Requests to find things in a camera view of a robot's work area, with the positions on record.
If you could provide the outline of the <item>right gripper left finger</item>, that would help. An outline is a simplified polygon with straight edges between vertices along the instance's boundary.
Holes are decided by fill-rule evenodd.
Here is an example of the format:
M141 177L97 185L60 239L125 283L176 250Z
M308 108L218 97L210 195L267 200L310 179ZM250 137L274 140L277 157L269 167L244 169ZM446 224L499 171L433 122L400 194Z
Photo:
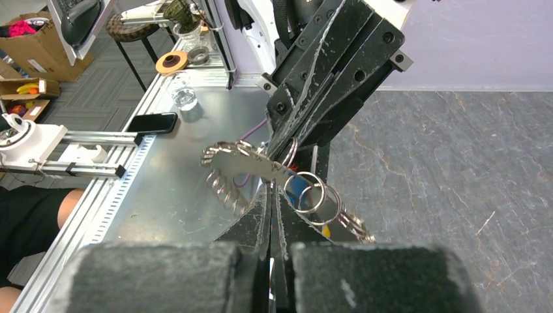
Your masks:
M47 312L268 312L268 186L210 243L102 243L67 263Z

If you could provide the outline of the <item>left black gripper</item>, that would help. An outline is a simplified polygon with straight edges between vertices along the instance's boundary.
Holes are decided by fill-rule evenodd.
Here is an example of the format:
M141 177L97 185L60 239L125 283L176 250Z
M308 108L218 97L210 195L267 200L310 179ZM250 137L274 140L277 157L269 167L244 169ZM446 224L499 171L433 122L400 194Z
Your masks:
M275 90L268 154L291 141L327 145L395 70L405 71L402 27L413 1L275 1Z

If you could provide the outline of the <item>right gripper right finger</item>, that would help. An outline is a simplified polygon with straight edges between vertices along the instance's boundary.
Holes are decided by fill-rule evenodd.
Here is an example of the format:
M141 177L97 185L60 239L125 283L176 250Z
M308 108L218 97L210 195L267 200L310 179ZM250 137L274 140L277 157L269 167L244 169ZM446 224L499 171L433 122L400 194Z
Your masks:
M462 260L435 243L335 243L272 193L277 312L480 312Z

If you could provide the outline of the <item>round keyring disc with keys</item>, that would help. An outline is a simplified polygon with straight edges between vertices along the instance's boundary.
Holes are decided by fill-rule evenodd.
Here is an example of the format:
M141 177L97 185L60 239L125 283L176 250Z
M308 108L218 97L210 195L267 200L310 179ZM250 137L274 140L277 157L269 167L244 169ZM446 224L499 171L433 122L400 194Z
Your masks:
M260 178L283 191L288 197L286 187L290 177L301 176L304 181L314 182L303 193L312 187L316 189L310 193L312 205L310 209L295 209L293 212L305 217L308 223L316 228L329 228L332 224L340 224L348 230L357 241L374 244L376 238L366 228L365 223L349 212L335 188L324 183L317 175L309 171L296 172L292 160L297 152L297 140L286 155L284 162L271 160L260 147L248 142L216 142L203 150L200 158L202 167L209 169L206 185L212 190L217 200L233 211L236 216L243 215L250 208L250 200L246 199L234 178L238 174L252 175Z

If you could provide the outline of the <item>blue-headed key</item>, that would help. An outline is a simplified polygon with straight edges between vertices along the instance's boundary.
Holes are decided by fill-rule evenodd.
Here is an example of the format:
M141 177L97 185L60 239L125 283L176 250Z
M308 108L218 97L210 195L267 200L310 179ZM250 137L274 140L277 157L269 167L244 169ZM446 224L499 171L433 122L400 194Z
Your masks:
M301 196L302 192L312 186L315 181L313 182L307 182L304 181L301 176L291 176L288 186L286 187L286 192L289 197L289 200L293 207L295 209L299 209L300 207L302 209L310 209L312 205L312 200L310 199L311 195L310 193L314 191L316 188L312 187L309 190L307 190L303 195Z

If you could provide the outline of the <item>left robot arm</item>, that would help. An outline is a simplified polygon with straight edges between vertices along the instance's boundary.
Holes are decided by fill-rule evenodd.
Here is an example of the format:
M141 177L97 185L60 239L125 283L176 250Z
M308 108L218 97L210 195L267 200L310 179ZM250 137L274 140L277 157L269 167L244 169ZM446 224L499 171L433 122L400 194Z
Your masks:
M272 130L269 157L293 143L329 143L395 71L413 1L226 1L234 28L252 40Z

